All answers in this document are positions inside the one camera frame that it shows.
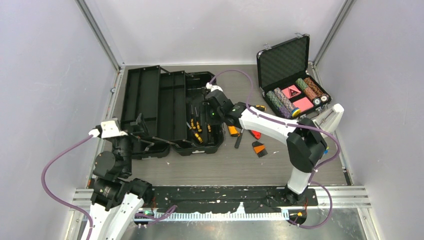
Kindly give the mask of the yellow utility knife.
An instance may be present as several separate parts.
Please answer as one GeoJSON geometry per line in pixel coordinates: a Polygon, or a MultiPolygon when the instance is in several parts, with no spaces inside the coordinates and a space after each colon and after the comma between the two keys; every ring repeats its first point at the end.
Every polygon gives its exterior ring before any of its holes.
{"type": "Polygon", "coordinates": [[[238,137],[240,135],[238,129],[235,126],[228,126],[228,131],[231,137],[238,137]]]}

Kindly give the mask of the small black screwdriver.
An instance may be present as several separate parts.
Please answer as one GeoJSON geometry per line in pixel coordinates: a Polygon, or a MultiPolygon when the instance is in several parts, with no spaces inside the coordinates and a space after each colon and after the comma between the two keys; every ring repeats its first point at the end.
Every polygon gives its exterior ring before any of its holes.
{"type": "Polygon", "coordinates": [[[241,140],[242,140],[242,137],[243,137],[243,133],[244,133],[244,129],[242,128],[242,129],[240,130],[240,133],[239,133],[239,135],[238,135],[238,137],[237,137],[237,139],[236,139],[236,142],[235,142],[235,144],[234,144],[234,147],[235,147],[236,149],[238,149],[238,148],[240,147],[241,140]]]}

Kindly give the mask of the short stubby screwdriver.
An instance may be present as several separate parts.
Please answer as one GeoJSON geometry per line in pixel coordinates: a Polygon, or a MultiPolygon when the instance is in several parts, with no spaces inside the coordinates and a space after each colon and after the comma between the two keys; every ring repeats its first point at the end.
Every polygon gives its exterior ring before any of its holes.
{"type": "Polygon", "coordinates": [[[259,110],[259,111],[262,111],[262,112],[265,112],[266,111],[266,107],[265,106],[263,106],[263,105],[254,105],[254,107],[257,109],[257,110],[259,110]]]}

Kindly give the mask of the black plastic toolbox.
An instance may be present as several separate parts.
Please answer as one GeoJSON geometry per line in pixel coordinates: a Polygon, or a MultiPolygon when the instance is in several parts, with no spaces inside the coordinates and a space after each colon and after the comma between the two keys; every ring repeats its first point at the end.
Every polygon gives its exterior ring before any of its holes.
{"type": "Polygon", "coordinates": [[[128,70],[120,121],[135,119],[143,113],[155,142],[150,149],[133,145],[133,159],[162,158],[171,149],[181,156],[218,151],[225,140],[225,129],[220,124],[210,125],[208,133],[205,102],[206,84],[213,77],[209,71],[168,71],[159,65],[128,70]],[[194,114],[196,107],[200,116],[202,132],[198,133],[203,143],[195,140],[186,125],[191,122],[191,105],[194,114]]]}

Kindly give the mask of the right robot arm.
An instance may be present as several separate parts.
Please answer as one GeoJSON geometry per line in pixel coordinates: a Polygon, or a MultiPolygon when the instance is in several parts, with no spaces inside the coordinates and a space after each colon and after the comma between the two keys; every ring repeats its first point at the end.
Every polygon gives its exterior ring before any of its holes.
{"type": "Polygon", "coordinates": [[[239,129],[267,135],[287,147],[292,171],[284,187],[283,199],[299,205],[306,197],[314,167],[322,158],[327,143],[309,118],[300,121],[284,119],[262,112],[244,102],[232,103],[219,87],[208,91],[206,102],[211,107],[214,121],[239,129]]]}

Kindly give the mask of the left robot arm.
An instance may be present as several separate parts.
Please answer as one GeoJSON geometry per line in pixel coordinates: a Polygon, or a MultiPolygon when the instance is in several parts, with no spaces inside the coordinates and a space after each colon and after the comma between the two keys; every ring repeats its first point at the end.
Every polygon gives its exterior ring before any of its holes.
{"type": "Polygon", "coordinates": [[[138,210],[153,202],[153,186],[139,178],[128,180],[132,175],[134,137],[121,129],[116,117],[103,120],[90,133],[109,141],[112,150],[99,153],[94,160],[95,181],[82,238],[119,240],[138,210]]]}

